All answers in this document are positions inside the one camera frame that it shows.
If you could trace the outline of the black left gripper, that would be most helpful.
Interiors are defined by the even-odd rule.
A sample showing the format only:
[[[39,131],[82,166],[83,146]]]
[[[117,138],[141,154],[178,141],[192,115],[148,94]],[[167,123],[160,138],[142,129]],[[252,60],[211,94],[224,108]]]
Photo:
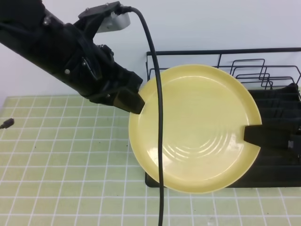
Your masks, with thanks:
[[[65,83],[92,103],[140,114],[145,105],[138,93],[142,79],[117,64],[108,46],[95,45],[72,24],[65,28],[76,43],[75,52],[64,66]]]

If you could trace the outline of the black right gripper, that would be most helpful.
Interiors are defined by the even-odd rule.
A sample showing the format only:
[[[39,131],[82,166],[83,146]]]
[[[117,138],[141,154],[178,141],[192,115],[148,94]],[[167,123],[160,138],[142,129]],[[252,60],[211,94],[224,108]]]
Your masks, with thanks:
[[[244,141],[264,148],[289,148],[301,161],[301,135],[292,134],[291,129],[265,125],[245,126]]]

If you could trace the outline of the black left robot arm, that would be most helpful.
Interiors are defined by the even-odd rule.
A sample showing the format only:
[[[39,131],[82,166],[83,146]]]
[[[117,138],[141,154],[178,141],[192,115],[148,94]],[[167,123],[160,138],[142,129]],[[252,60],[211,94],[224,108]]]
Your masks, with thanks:
[[[96,45],[99,32],[130,25],[120,2],[88,8],[74,24],[63,23],[40,0],[3,0],[0,3],[0,41],[37,67],[77,91],[92,103],[140,114],[143,82],[114,60],[106,45]]]

